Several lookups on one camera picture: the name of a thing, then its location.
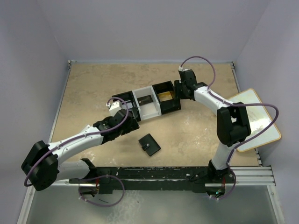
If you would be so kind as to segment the black leather card holder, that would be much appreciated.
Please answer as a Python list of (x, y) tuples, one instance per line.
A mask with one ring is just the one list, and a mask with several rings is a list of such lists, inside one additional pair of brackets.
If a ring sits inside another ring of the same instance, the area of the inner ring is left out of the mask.
[(155, 153), (157, 153), (159, 150), (161, 150), (161, 147), (159, 146), (159, 144), (156, 142), (156, 140), (152, 137), (150, 133), (140, 138), (138, 142), (142, 147), (142, 149), (150, 157), (153, 156)]

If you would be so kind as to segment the black and white organizer tray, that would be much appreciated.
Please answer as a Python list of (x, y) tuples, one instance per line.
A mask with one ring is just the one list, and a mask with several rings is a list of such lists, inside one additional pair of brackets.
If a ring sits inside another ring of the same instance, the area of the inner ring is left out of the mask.
[(180, 100), (175, 97), (172, 81), (166, 81), (140, 89), (114, 95), (123, 99), (134, 118), (140, 122), (181, 109)]

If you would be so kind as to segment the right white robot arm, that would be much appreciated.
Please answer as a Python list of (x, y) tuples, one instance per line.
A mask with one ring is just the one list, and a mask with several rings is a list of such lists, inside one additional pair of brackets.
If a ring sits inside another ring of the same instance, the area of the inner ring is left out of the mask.
[(234, 146), (242, 143), (251, 134), (247, 110), (237, 107), (211, 91), (204, 82), (197, 82), (191, 69), (179, 68), (180, 80), (174, 82), (177, 99), (190, 99), (203, 104), (216, 115), (216, 133), (219, 145), (214, 157), (209, 161), (207, 176), (211, 180), (220, 179), (228, 173), (229, 163), (234, 154)]

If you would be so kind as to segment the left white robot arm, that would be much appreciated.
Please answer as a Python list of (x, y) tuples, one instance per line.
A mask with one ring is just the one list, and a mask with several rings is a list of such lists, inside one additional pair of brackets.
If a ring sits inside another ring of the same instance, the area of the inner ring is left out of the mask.
[(26, 175), (24, 186), (41, 191), (61, 179), (86, 178), (91, 172), (88, 162), (67, 163), (66, 160), (137, 129), (139, 125), (132, 112), (121, 109), (114, 116), (87, 125), (80, 133), (65, 140), (36, 142), (21, 165)]

